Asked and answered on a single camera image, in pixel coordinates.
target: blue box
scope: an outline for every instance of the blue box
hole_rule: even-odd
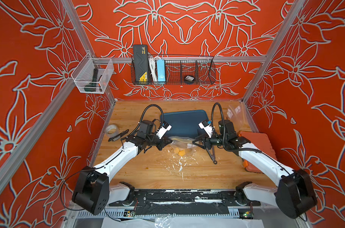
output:
[[[165,60],[163,59],[158,59],[156,61],[157,65],[157,80],[159,82],[165,82]]]

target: plastic sheet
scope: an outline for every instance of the plastic sheet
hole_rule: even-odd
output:
[[[156,217],[155,228],[264,228],[261,220],[207,218],[207,217]]]
[[[264,228],[262,220],[207,218],[207,217],[156,217],[155,223],[143,219],[114,221],[104,218],[102,228]]]
[[[246,116],[245,116],[245,106],[243,103],[232,103],[227,108],[227,116],[230,121],[232,121],[234,125],[234,129],[238,131],[244,127],[246,122]]]

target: clear plastic bin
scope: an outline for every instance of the clear plastic bin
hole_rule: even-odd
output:
[[[247,117],[245,115],[245,105],[242,102],[234,102],[228,106],[227,116],[232,121],[234,129],[238,132],[240,129],[245,128]]]
[[[97,77],[93,80],[94,69],[98,69]],[[71,77],[81,93],[104,93],[114,71],[112,60],[108,64],[94,64],[89,53],[75,68]]]

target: clear acrylic basket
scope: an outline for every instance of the clear acrylic basket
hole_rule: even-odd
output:
[[[98,71],[93,80],[94,69],[98,69]],[[93,58],[87,53],[75,68],[71,77],[74,79],[75,85],[81,93],[104,93],[113,71],[114,66],[112,60],[103,68],[100,64],[93,63]]]

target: yellow label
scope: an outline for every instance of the yellow label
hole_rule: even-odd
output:
[[[140,77],[140,82],[147,82],[147,72],[145,72],[141,77]]]

